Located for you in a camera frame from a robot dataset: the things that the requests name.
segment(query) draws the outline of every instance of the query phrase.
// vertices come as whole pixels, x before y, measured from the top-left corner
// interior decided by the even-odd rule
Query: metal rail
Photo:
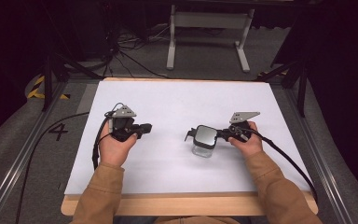
[[[298,113],[298,110],[296,108],[295,94],[291,90],[286,90],[285,93],[287,98],[289,99],[290,106],[292,107],[293,111],[296,114],[296,119],[306,136],[306,139],[311,149],[310,155],[313,159],[316,170],[319,176],[321,177],[322,183],[324,185],[324,190],[326,191],[327,196],[329,197],[330,203],[333,206],[333,209],[336,213],[336,217],[339,223],[345,223],[345,224],[353,223],[353,221],[351,220],[351,215],[347,207],[345,206],[345,203],[342,201],[342,197],[337,187],[337,182],[333,177],[333,174],[331,173],[330,168],[328,167],[328,164],[324,159],[322,152],[320,151],[320,149],[315,143],[315,139],[313,137],[309,124],[307,123],[307,120],[301,118]]]
[[[5,205],[5,202],[10,192],[13,190],[14,186],[16,185],[17,180],[19,179],[23,168],[25,167],[28,160],[30,159],[35,141],[43,131],[42,130],[43,125],[46,123],[48,116],[51,113],[54,105],[60,99],[60,96],[65,86],[66,83],[63,82],[57,83],[57,87],[53,94],[53,100],[51,102],[51,105],[48,107],[46,112],[42,112],[39,115],[33,129],[31,130],[30,135],[28,136],[24,145],[22,146],[19,155],[17,156],[16,160],[13,162],[12,166],[8,170],[7,175],[5,176],[5,179],[0,186],[0,212],[3,206]]]

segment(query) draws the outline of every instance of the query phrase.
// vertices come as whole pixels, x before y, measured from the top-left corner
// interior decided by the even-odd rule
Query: white paper
[[[269,84],[192,81],[102,81],[89,114],[65,194],[78,195],[93,174],[91,161],[104,113],[116,103],[129,106],[136,124],[151,123],[124,163],[122,193],[184,193],[255,191],[240,152],[218,139],[209,159],[191,152],[191,128],[228,128],[234,112],[261,114],[252,118],[258,131],[271,139],[308,175]],[[310,190],[303,177],[284,158],[263,143],[286,178]]]

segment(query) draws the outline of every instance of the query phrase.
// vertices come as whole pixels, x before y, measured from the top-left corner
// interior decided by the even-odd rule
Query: cable
[[[158,76],[158,77],[165,77],[165,78],[170,78],[170,77],[166,77],[166,76],[163,76],[163,75],[160,75],[160,74],[157,74],[153,71],[150,71],[148,68],[146,68],[145,66],[141,65],[140,63],[138,63],[135,59],[133,59],[132,57],[130,57],[128,54],[124,53],[123,51],[119,50],[119,52],[125,56],[127,56],[129,59],[131,59],[133,62],[137,63],[138,65],[140,65],[141,67],[143,67],[147,72],[155,75],[155,76]]]
[[[208,35],[212,35],[212,36],[217,36],[217,35],[221,35],[223,33],[223,31],[225,31],[225,29],[217,29],[218,32],[216,32],[215,34],[213,33],[213,29],[208,29],[208,28],[199,28],[198,31],[208,34]]]
[[[75,69],[79,70],[80,72],[86,74],[88,77],[94,78],[94,79],[103,79],[102,76],[99,76],[93,72],[91,72],[90,70],[88,70],[87,68],[83,67],[82,65],[80,65],[79,63],[73,62],[69,59],[67,59],[65,56],[59,54],[59,53],[55,53],[55,56],[57,56],[60,60],[63,60],[64,62],[70,64],[72,67],[74,67]]]
[[[142,39],[135,37],[136,36],[135,34],[131,34],[131,37],[127,37],[128,33],[122,33],[120,36],[125,35],[125,38],[122,40],[118,40],[117,43],[118,44],[126,44],[126,43],[130,43],[130,42],[134,42],[132,47],[119,45],[120,49],[122,49],[122,50],[141,49],[146,45],[159,42],[162,39],[169,40],[164,37],[159,37],[160,35],[165,36],[168,33],[169,28],[170,28],[170,26],[167,26],[167,27],[163,28],[162,30],[159,30],[156,35],[149,36],[147,38],[147,41],[143,41]]]
[[[37,145],[39,144],[40,140],[42,140],[42,137],[45,135],[46,132],[48,132],[52,127],[54,127],[54,125],[58,124],[59,122],[62,122],[64,120],[66,120],[66,119],[71,119],[71,118],[75,118],[75,117],[79,117],[79,116],[83,116],[83,115],[88,115],[89,113],[90,112],[85,112],[85,113],[81,113],[81,114],[71,115],[71,116],[65,117],[63,119],[59,119],[58,121],[56,121],[53,124],[51,124],[50,126],[48,126],[48,128],[46,128],[46,130],[44,130],[42,132],[42,134],[39,136],[39,138],[37,139],[37,141],[36,141],[36,143],[34,145],[34,148],[33,148],[32,152],[31,152],[30,158],[28,159],[27,168],[25,170],[24,181],[22,182],[21,195],[20,195],[19,205],[17,207],[16,224],[18,224],[19,220],[20,220],[22,198],[24,196],[25,185],[27,183],[27,178],[28,178],[28,174],[29,174],[29,171],[30,171],[32,158],[34,157],[34,152],[35,152],[35,150],[37,148]]]
[[[110,64],[108,65],[108,67],[109,67],[110,77],[113,77],[113,71],[112,71],[112,68],[110,67]]]
[[[131,76],[131,77],[134,77],[134,76],[132,75],[130,69],[129,69],[128,67],[124,66],[123,62],[122,62],[116,55],[115,55],[115,58],[121,63],[121,65],[122,65],[125,69],[127,69],[127,71],[129,72],[130,76]]]
[[[109,56],[103,62],[89,66],[89,67],[85,67],[85,68],[89,69],[90,71],[95,71],[97,69],[100,69],[100,68],[106,66],[107,64],[109,64],[110,61],[112,61],[112,58]],[[73,67],[65,67],[65,69],[66,69],[66,71],[68,71],[70,73],[80,73],[81,72]]]
[[[285,159],[287,159],[293,165],[293,167],[295,167],[295,169],[302,175],[302,177],[305,179],[307,184],[310,186],[310,190],[311,190],[311,193],[313,195],[313,198],[315,199],[316,204],[318,204],[318,194],[316,193],[315,187],[313,186],[313,184],[310,181],[310,179],[304,174],[304,172],[292,160],[292,158],[290,158],[283,150],[278,148],[271,140],[269,140],[266,137],[264,137],[263,135],[261,135],[261,133],[259,133],[258,131],[253,130],[253,129],[243,129],[243,128],[240,128],[240,127],[237,127],[237,126],[234,126],[234,127],[236,129],[241,129],[241,130],[246,131],[248,133],[254,133],[255,135],[259,136],[261,138],[261,140],[263,140],[266,143],[268,143],[272,148],[274,148],[276,151],[278,151]]]
[[[113,60],[113,57],[109,56],[109,60],[107,61],[106,66],[105,66],[105,68],[103,70],[103,77],[105,77],[106,70],[107,70],[108,67],[109,67],[110,75],[113,76],[112,75],[112,69],[110,68],[110,63],[112,62],[112,60]]]
[[[100,154],[98,152],[98,147],[99,147],[100,141],[102,140],[102,138],[100,138],[100,136],[103,131],[103,126],[108,121],[110,115],[112,115],[115,112],[115,109],[118,105],[123,105],[123,104],[117,103],[111,111],[106,112],[104,114],[105,118],[103,120],[103,123],[101,124],[100,130],[98,130],[97,136],[95,137],[94,148],[92,149],[92,164],[94,165],[94,170],[97,169],[98,159],[100,158]]]

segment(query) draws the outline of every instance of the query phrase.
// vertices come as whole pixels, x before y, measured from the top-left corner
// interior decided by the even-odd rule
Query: yellow tape
[[[39,99],[45,99],[45,94],[43,93],[37,93],[37,90],[39,89],[42,82],[45,80],[45,76],[40,75],[40,77],[37,79],[37,81],[34,83],[34,86],[32,87],[30,93],[28,93],[28,98],[39,98]],[[69,100],[71,98],[71,94],[62,94],[60,96],[60,99],[63,100]]]

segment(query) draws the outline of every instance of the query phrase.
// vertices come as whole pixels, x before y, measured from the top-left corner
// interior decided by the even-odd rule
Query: tan sleeve
[[[77,204],[71,223],[113,223],[120,204],[124,169],[100,163]]]
[[[284,177],[264,151],[247,158],[246,166],[257,186],[258,198],[269,223],[322,223],[310,210],[298,186]]]

